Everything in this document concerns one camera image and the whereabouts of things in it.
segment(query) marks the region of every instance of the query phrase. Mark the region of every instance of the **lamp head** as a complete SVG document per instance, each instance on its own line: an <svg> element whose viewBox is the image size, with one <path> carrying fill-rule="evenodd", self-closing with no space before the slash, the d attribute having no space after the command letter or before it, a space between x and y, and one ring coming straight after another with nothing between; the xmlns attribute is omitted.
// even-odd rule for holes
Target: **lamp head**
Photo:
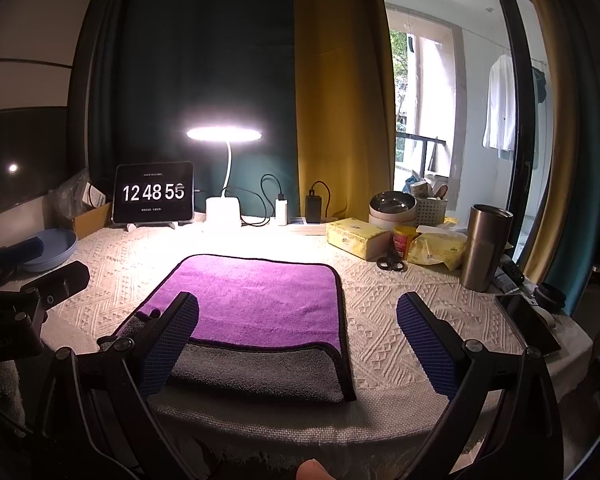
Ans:
<svg viewBox="0 0 600 480"><path fill-rule="evenodd" d="M262 134L250 128L238 126L199 126L187 132L187 137L196 140L220 140L221 142L241 142L258 140Z"/></svg>

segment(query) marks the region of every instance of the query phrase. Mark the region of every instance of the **perforated plastic basket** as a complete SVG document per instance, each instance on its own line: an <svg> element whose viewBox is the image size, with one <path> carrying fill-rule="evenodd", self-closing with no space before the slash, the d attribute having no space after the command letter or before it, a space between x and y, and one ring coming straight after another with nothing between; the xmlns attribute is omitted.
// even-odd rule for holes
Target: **perforated plastic basket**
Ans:
<svg viewBox="0 0 600 480"><path fill-rule="evenodd" d="M447 200L416 199L416 225L436 226L445 222Z"/></svg>

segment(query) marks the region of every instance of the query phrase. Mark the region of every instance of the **desk lamp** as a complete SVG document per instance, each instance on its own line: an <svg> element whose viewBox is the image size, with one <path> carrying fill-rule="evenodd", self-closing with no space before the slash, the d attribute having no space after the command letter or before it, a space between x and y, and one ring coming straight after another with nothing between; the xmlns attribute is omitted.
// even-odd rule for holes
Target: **desk lamp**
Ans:
<svg viewBox="0 0 600 480"><path fill-rule="evenodd" d="M226 142L228 152L226 177L222 185L221 195L206 199L206 224L231 228L242 225L238 199L233 196L224 195L226 186L229 183L229 173L231 173L231 143L258 140L261 136L262 134L256 130L240 128L238 126L200 126L187 132L187 137L191 139Z"/></svg>

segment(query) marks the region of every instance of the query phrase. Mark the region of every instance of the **table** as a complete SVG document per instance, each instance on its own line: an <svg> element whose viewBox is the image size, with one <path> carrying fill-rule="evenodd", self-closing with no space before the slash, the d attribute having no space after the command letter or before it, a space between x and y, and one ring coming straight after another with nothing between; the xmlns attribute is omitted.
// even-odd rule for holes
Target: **table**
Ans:
<svg viewBox="0 0 600 480"><path fill-rule="evenodd" d="M54 308L57 317L45 324L43 336L60 346L58 332L68 323L86 333L82 348L88 349L97 337L110 334L179 261L202 253L334 267L343 284L358 400L290 406L167 385L150 404L186 457L199 440L232 460L261 457L272 467L291 468L317 458L341 480L394 478L447 403L433 391L395 322L397 299L409 290L417 291L462 338L478 339L491 351L522 352L493 295L465 289L458 272L415 265L404 273L384 272L328 245L323 236L289 234L277 226L218 233L200 222L131 233L106 228L81 240L71 260L90 268L90 284ZM559 400L584 378L592 343L567 316L558 316L555 333L563 349L547 362ZM72 332L69 345L78 339ZM483 436L497 399L497 392L488 396L470 444Z"/></svg>

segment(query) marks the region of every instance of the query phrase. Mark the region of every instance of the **black charger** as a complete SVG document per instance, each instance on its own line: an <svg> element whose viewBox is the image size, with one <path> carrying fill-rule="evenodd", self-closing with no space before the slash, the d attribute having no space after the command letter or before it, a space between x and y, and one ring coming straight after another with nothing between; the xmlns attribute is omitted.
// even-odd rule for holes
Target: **black charger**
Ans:
<svg viewBox="0 0 600 480"><path fill-rule="evenodd" d="M319 224L322 217L322 198L311 188L304 199L304 217L308 224Z"/></svg>

